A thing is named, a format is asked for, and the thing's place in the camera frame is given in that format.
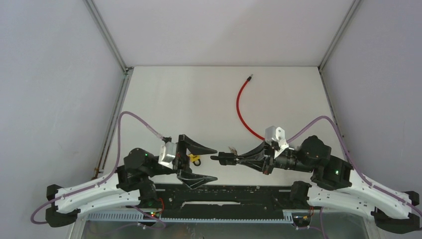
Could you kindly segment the yellow padlock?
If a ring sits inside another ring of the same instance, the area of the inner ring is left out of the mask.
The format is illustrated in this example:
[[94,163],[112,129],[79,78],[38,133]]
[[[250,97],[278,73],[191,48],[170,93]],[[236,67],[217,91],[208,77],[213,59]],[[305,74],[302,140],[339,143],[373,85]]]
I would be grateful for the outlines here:
[[188,157],[190,159],[190,162],[193,163],[194,166],[200,166],[202,164],[199,155],[189,154]]

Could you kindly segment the key bunch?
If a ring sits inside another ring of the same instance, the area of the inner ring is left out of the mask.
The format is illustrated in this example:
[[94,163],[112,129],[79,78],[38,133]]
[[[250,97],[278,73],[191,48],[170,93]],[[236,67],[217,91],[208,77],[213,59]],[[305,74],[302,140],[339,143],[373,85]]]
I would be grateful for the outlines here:
[[234,155],[237,155],[238,153],[237,153],[237,150],[234,148],[234,147],[229,147],[229,151],[231,152],[231,153],[233,153]]

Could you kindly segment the black padlock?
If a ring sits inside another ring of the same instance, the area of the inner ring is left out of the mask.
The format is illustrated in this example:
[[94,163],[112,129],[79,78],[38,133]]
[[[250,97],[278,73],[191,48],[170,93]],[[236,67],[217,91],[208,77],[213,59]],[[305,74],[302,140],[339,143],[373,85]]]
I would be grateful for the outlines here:
[[219,152],[218,155],[210,156],[210,159],[218,161],[220,165],[230,166],[238,164],[238,161],[243,159],[243,157],[240,157],[234,153]]

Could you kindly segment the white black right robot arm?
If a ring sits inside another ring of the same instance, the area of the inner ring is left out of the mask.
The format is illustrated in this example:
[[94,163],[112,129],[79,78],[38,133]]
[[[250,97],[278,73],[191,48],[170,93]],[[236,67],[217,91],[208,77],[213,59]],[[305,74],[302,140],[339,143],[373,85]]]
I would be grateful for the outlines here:
[[376,226],[394,234],[421,231],[421,215],[415,207],[419,194],[398,192],[360,176],[351,163],[331,154],[317,136],[308,137],[298,148],[281,148],[263,142],[234,157],[234,163],[265,175],[273,169],[311,173],[309,183],[295,181],[289,200],[295,208],[334,208],[372,219]]

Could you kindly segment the red cable lock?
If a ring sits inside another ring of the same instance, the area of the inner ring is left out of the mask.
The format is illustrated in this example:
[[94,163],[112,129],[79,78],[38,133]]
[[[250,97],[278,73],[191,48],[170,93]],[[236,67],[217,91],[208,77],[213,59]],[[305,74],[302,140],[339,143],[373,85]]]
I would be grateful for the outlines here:
[[260,135],[259,133],[257,133],[249,124],[248,121],[245,119],[244,114],[243,114],[243,110],[244,110],[244,104],[243,104],[243,93],[246,89],[246,87],[249,85],[249,83],[251,82],[251,80],[253,79],[253,74],[250,74],[242,83],[242,85],[240,86],[237,94],[236,94],[236,99],[235,99],[235,111],[237,114],[237,117],[239,119],[239,122],[241,123],[241,125],[251,134],[253,135],[255,138],[263,141],[264,137],[262,135]]

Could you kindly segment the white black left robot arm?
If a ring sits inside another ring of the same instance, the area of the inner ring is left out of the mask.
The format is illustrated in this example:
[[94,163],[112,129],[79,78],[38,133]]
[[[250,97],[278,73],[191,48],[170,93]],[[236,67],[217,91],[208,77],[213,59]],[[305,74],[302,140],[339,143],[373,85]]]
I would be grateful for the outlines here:
[[135,148],[123,159],[123,165],[101,178],[77,186],[63,188],[56,184],[47,187],[46,197],[50,207],[45,210],[45,220],[53,228],[74,223],[78,217],[94,211],[113,207],[143,205],[152,207],[158,196],[151,180],[154,176],[175,174],[188,189],[196,189],[217,178],[194,174],[190,168],[189,153],[193,155],[216,154],[184,134],[178,142],[164,138],[160,153],[155,156]]

